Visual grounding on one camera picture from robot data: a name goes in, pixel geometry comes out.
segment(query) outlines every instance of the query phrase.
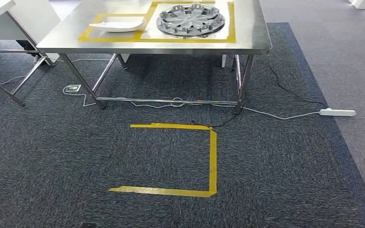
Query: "reflective metal surface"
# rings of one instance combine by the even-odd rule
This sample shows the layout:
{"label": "reflective metal surface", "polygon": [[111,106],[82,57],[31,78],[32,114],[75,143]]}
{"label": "reflective metal surface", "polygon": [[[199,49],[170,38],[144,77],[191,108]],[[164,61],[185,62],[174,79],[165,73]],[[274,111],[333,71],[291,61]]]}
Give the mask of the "reflective metal surface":
{"label": "reflective metal surface", "polygon": [[111,66],[113,65],[115,59],[117,58],[118,54],[113,54],[113,56],[111,57],[110,61],[108,62],[107,66],[105,67],[104,71],[101,73],[100,77],[98,78],[97,82],[95,83],[95,85],[92,88],[93,92],[96,92],[98,87],[101,85],[101,83],[103,82],[104,77],[107,75],[108,71],[110,70]]}
{"label": "reflective metal surface", "polygon": [[[235,66],[240,66],[240,57],[239,55],[235,55],[233,58],[233,61],[235,62]],[[241,71],[240,70],[236,70],[236,79],[237,79],[237,92],[240,93],[240,89],[241,89],[241,83],[242,83],[242,79],[241,79]]]}
{"label": "reflective metal surface", "polygon": [[162,100],[162,99],[135,99],[135,98],[115,98],[115,97],[98,97],[99,101],[132,101],[132,102],[159,102],[173,104],[203,104],[203,105],[236,105],[235,101],[184,101],[184,100]]}
{"label": "reflective metal surface", "polygon": [[[239,90],[239,97],[237,100],[237,105],[234,107],[234,113],[239,114],[244,106],[247,88],[248,88],[248,82],[250,81],[252,67],[254,66],[254,59],[255,56],[248,56],[247,64],[244,71],[244,77],[241,80],[241,86]],[[237,71],[240,71],[240,65],[236,65]]]}
{"label": "reflective metal surface", "polygon": [[33,66],[33,68],[24,76],[22,81],[12,90],[12,94],[15,95],[19,89],[26,83],[26,81],[36,72],[38,67],[45,61],[46,57],[41,57],[37,63]]}
{"label": "reflective metal surface", "polygon": [[40,53],[37,50],[4,50],[4,49],[0,49],[0,53]]}
{"label": "reflective metal surface", "polygon": [[98,101],[96,94],[92,91],[86,80],[81,76],[75,65],[73,65],[72,61],[70,61],[69,57],[66,54],[59,54],[59,56],[68,65],[68,67],[70,67],[72,73],[79,80],[80,84],[87,90],[87,93],[93,98],[93,100],[96,102],[96,105],[98,105],[100,108],[104,108],[105,106],[100,101]]}
{"label": "reflective metal surface", "polygon": [[224,25],[224,17],[215,7],[176,5],[161,12],[156,24],[160,31],[173,36],[207,37]]}
{"label": "reflective metal surface", "polygon": [[10,97],[14,102],[18,103],[18,105],[26,106],[22,100],[18,99],[15,95],[11,94],[8,90],[3,88],[1,85],[0,85],[0,92],[7,95],[8,97]]}
{"label": "reflective metal surface", "polygon": [[[183,5],[181,1],[164,1],[168,4]],[[227,0],[185,2],[186,4],[204,2],[218,8],[228,21]],[[83,0],[75,10],[55,27],[39,44],[38,49],[48,53],[120,53],[120,54],[248,54],[264,55],[272,45],[262,14],[259,0],[234,1],[235,43],[172,43],[172,42],[80,42],[78,37],[98,14],[146,14],[150,0]],[[151,32],[159,33],[156,23],[150,23],[143,38],[150,38]],[[225,32],[229,24],[215,35]],[[95,34],[99,37],[106,33]]]}

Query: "white plastic part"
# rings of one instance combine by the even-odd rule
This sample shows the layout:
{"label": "white plastic part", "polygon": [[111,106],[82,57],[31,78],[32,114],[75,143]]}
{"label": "white plastic part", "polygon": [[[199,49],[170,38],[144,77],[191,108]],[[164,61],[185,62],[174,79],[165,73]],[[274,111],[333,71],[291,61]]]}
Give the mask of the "white plastic part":
{"label": "white plastic part", "polygon": [[145,20],[130,22],[101,22],[97,24],[89,24],[89,26],[104,32],[132,32],[142,30]]}
{"label": "white plastic part", "polygon": [[356,115],[355,110],[339,110],[339,109],[321,109],[320,115],[330,115],[330,116],[354,116]]}

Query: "white cable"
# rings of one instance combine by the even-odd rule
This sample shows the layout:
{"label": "white cable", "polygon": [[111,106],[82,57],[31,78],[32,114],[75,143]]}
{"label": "white cable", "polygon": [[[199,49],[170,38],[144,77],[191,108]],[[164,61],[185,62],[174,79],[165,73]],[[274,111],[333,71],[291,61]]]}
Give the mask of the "white cable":
{"label": "white cable", "polygon": [[9,79],[8,81],[6,81],[4,83],[0,83],[0,85],[4,85],[4,84],[10,82],[11,80],[16,79],[16,78],[20,78],[20,77],[25,77],[25,76],[18,76],[18,77],[11,78],[11,79]]}
{"label": "white cable", "polygon": [[[55,59],[55,58],[49,58],[49,59],[56,60],[56,61],[59,61],[59,62],[63,62],[63,60],[59,60],[59,59]],[[109,61],[109,59],[87,59],[87,58],[81,58],[81,59],[77,59],[77,60],[72,60],[71,62],[77,62],[77,61],[82,61],[82,60],[85,60],[85,61]],[[4,84],[10,82],[11,80],[13,80],[15,78],[19,78],[19,77],[25,77],[25,76],[18,76],[18,77],[11,78],[11,79],[9,79],[8,81],[6,81],[4,83],[0,83],[0,85],[4,85]]]}
{"label": "white cable", "polygon": [[[59,59],[56,59],[56,58],[49,58],[49,59],[52,59],[52,60],[55,60],[55,61],[58,61],[58,62],[63,62],[63,60],[59,60]],[[77,59],[77,60],[72,60],[71,62],[74,63],[74,62],[82,61],[82,60],[85,60],[85,61],[109,61],[109,59],[88,59],[88,58],[81,58],[81,59]]]}
{"label": "white cable", "polygon": [[[232,106],[232,105],[217,105],[217,104],[216,104],[216,105],[215,105],[215,104],[213,104],[213,106],[218,106],[218,107],[235,107],[235,106]],[[295,116],[291,116],[291,117],[283,118],[283,117],[279,117],[279,116],[272,115],[272,114],[265,113],[265,112],[260,112],[260,111],[257,111],[257,110],[254,110],[254,109],[250,109],[250,108],[246,108],[246,107],[243,107],[243,109],[247,109],[247,110],[250,110],[250,111],[253,111],[253,112],[259,113],[259,114],[269,115],[269,116],[272,116],[272,117],[278,118],[278,119],[280,119],[280,120],[288,120],[288,119],[293,119],[293,118],[297,118],[297,117],[302,117],[302,116],[305,116],[305,115],[319,114],[319,113],[320,113],[320,112],[313,112],[313,113],[307,113],[307,114],[295,115]]]}
{"label": "white cable", "polygon": [[[179,97],[175,97],[173,98],[173,100],[180,100],[182,101],[183,99],[179,98]],[[184,106],[185,104],[179,104],[179,105],[175,105],[175,104],[166,104],[166,105],[163,105],[163,106],[153,106],[153,105],[148,105],[148,104],[135,104],[134,102],[130,101],[131,104],[135,105],[136,107],[142,107],[142,106],[147,106],[147,107],[151,107],[151,108],[164,108],[164,107],[174,107],[174,108],[177,108],[177,107],[182,107]]]}
{"label": "white cable", "polygon": [[72,96],[85,96],[85,99],[83,100],[83,107],[87,107],[87,106],[91,106],[91,105],[95,105],[95,103],[92,103],[92,104],[86,104],[86,97],[87,95],[86,94],[69,94],[69,93],[65,93],[65,89],[67,88],[68,86],[64,87],[62,89],[62,93],[65,94],[65,95],[72,95]]}
{"label": "white cable", "polygon": [[[77,95],[77,96],[80,96],[80,95],[84,95],[85,96],[85,99],[83,101],[83,107],[87,107],[87,106],[90,106],[90,105],[94,105],[95,103],[93,104],[87,104],[86,105],[86,94],[68,94],[68,93],[65,93],[65,89],[66,87],[62,90],[62,92],[64,94],[67,94],[67,95]],[[183,99],[179,98],[179,97],[175,97],[173,98],[173,100],[180,100],[182,101]],[[142,106],[146,106],[146,107],[151,107],[151,108],[165,108],[165,107],[182,107],[184,106],[185,104],[179,104],[179,105],[175,105],[175,104],[166,104],[166,105],[162,105],[162,106],[153,106],[153,105],[148,105],[148,104],[135,104],[134,102],[130,101],[129,103],[133,104],[135,107],[142,107]],[[233,105],[218,105],[218,104],[213,104],[212,106],[217,106],[217,107],[235,107]],[[280,120],[288,120],[288,119],[293,119],[293,118],[297,118],[297,117],[302,117],[302,116],[306,116],[306,115],[311,115],[311,114],[319,114],[320,112],[312,112],[312,113],[307,113],[307,114],[302,114],[302,115],[295,115],[295,116],[291,116],[291,117],[287,117],[287,118],[283,118],[283,117],[279,117],[279,116],[276,116],[276,115],[273,115],[273,114],[269,114],[269,113],[265,113],[265,112],[260,112],[260,111],[257,111],[257,110],[254,110],[254,109],[250,109],[250,108],[246,108],[246,107],[243,107],[243,109],[247,109],[247,110],[250,110],[250,111],[253,111],[253,112],[256,112],[256,113],[259,113],[259,114],[264,114],[264,115],[269,115],[269,116],[272,116],[272,117],[275,117],[275,118],[278,118]]]}
{"label": "white cable", "polygon": [[264,114],[264,115],[269,115],[269,116],[278,118],[280,120],[288,120],[288,119],[293,119],[293,118],[297,118],[297,117],[302,117],[302,116],[305,116],[305,115],[319,114],[320,113],[320,112],[313,112],[313,113],[307,113],[307,114],[295,115],[295,116],[291,116],[291,117],[287,117],[287,118],[282,118],[282,117],[279,117],[279,116],[275,116],[275,115],[272,115],[272,114],[269,114],[269,113],[260,112],[260,111],[250,109],[250,108],[246,108],[246,107],[243,107],[243,109],[247,109],[247,110],[250,110],[250,111],[253,111],[253,112],[256,112],[256,113],[260,113],[260,114]]}

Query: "table leg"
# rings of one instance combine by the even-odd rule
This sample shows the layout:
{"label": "table leg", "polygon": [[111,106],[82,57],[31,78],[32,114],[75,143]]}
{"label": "table leg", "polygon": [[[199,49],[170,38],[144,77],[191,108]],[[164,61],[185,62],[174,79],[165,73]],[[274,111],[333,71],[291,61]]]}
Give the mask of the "table leg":
{"label": "table leg", "polygon": [[237,63],[236,63],[236,55],[233,55],[233,63],[231,64],[231,70],[235,70],[237,68]]}
{"label": "table leg", "polygon": [[221,56],[221,67],[222,68],[226,67],[226,58],[227,58],[227,55],[222,55]]}
{"label": "table leg", "polygon": [[236,105],[236,107],[234,107],[234,113],[236,113],[236,114],[240,113],[240,111],[244,105],[245,95],[247,92],[248,82],[250,80],[253,65],[254,65],[254,56],[248,56],[246,68],[244,71],[243,81],[241,83],[241,88],[239,91],[239,97],[237,98],[237,105]]}
{"label": "table leg", "polygon": [[18,103],[20,106],[23,106],[23,107],[26,106],[22,100],[18,99],[15,95],[11,94],[8,90],[6,90],[5,88],[3,88],[1,85],[0,85],[0,91],[2,93],[6,94],[14,102]]}
{"label": "table leg", "polygon": [[76,76],[76,78],[79,80],[81,85],[87,90],[87,93],[93,98],[93,100],[98,105],[98,107],[103,109],[105,106],[99,100],[97,100],[96,94],[93,92],[93,90],[90,88],[89,84],[86,82],[86,80],[82,77],[82,75],[76,69],[75,65],[73,65],[72,61],[70,61],[68,56],[66,54],[59,54],[59,56],[72,70],[72,73]]}
{"label": "table leg", "polygon": [[[18,29],[20,29],[20,31],[24,34],[24,36],[27,38],[27,40],[30,42],[30,44],[33,46],[33,48],[35,50],[37,49],[37,42],[33,39],[33,37],[31,37],[31,35],[26,31],[26,29],[24,29],[24,27],[19,23],[19,21],[13,16],[13,14],[10,11],[7,11],[6,14],[9,16],[9,18],[15,23],[15,25],[18,27]],[[39,55],[41,57],[47,57],[45,59],[46,63],[49,66],[53,66],[54,63],[52,62],[52,60],[48,57],[48,55],[46,53],[41,53],[39,52]]]}
{"label": "table leg", "polygon": [[117,54],[118,61],[120,61],[121,66],[124,70],[128,69],[128,65],[125,63],[124,59],[122,58],[121,54]]}

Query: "floor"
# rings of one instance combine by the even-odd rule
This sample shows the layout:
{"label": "floor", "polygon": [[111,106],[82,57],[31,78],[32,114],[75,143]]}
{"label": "floor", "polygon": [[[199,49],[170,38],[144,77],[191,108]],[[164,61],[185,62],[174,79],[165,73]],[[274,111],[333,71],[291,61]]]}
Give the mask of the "floor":
{"label": "floor", "polygon": [[[268,27],[274,48],[255,60],[246,107],[281,116],[321,107],[277,85],[268,65],[285,88],[324,101],[290,25]],[[18,44],[0,42],[5,48]],[[30,55],[11,57],[0,55],[0,62],[8,63],[0,65],[0,82],[13,77],[11,72],[25,74],[32,60]],[[69,57],[104,59],[108,54]],[[234,72],[219,62],[220,56],[213,55],[132,55],[128,70],[114,63],[98,94],[232,100],[237,96]],[[75,62],[90,84],[106,64]],[[209,131],[131,128],[130,123],[219,125],[232,118],[231,108],[109,103],[98,110],[82,107],[82,97],[60,92],[74,80],[65,64],[43,66],[19,92],[25,108],[0,94],[0,228],[75,228],[83,221],[101,228],[365,228],[365,184],[333,117],[282,121],[243,110],[213,129],[217,149],[210,150],[215,139]],[[176,197],[117,189],[125,185],[216,194]],[[8,186],[10,191],[2,191]]]}
{"label": "floor", "polygon": [[[50,0],[61,19],[78,0]],[[336,122],[365,181],[365,10],[348,0],[261,0],[267,22],[289,22],[333,109],[357,116]]]}

